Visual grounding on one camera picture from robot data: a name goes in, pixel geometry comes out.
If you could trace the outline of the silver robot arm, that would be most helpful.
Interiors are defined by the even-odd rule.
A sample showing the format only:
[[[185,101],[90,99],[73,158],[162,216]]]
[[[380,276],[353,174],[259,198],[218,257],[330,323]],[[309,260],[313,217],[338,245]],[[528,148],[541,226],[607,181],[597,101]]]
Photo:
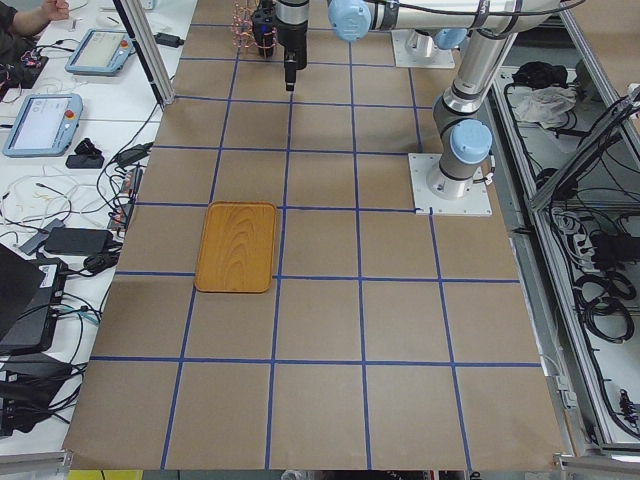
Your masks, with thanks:
[[[329,1],[328,19],[336,36],[348,43],[374,30],[389,31],[395,65],[452,69],[452,51],[465,43],[467,28],[405,26],[399,23],[399,1]],[[297,72],[307,66],[308,1],[276,1],[273,20],[277,41],[284,49],[285,88],[295,89]]]
[[[466,195],[492,145],[488,127],[475,119],[516,36],[567,6],[563,1],[329,1],[334,33],[353,42],[375,30],[447,29],[471,33],[457,74],[436,100],[433,117],[443,145],[427,174],[433,194],[454,200]]]

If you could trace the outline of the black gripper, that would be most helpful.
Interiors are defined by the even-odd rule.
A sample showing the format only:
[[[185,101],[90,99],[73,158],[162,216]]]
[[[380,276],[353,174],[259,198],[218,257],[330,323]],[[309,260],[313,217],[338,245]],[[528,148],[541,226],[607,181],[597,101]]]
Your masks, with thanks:
[[[297,70],[307,66],[308,0],[278,0],[275,2],[275,24],[278,42],[284,47],[285,88],[295,90]]]

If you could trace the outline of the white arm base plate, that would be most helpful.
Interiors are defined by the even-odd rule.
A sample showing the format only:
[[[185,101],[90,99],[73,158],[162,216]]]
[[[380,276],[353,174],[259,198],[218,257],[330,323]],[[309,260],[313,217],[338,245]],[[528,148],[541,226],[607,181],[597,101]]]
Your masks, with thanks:
[[[391,32],[395,66],[399,68],[453,69],[451,50],[439,49],[434,39],[417,30]]]
[[[492,208],[482,168],[466,180],[453,180],[440,169],[440,154],[408,155],[414,211],[417,215],[488,217]]]

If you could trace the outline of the person hand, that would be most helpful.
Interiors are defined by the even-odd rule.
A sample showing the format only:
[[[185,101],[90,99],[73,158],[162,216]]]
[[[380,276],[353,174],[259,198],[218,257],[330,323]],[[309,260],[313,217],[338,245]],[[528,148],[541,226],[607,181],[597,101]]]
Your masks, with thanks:
[[[46,22],[69,18],[69,4],[66,0],[44,0],[41,10]]]

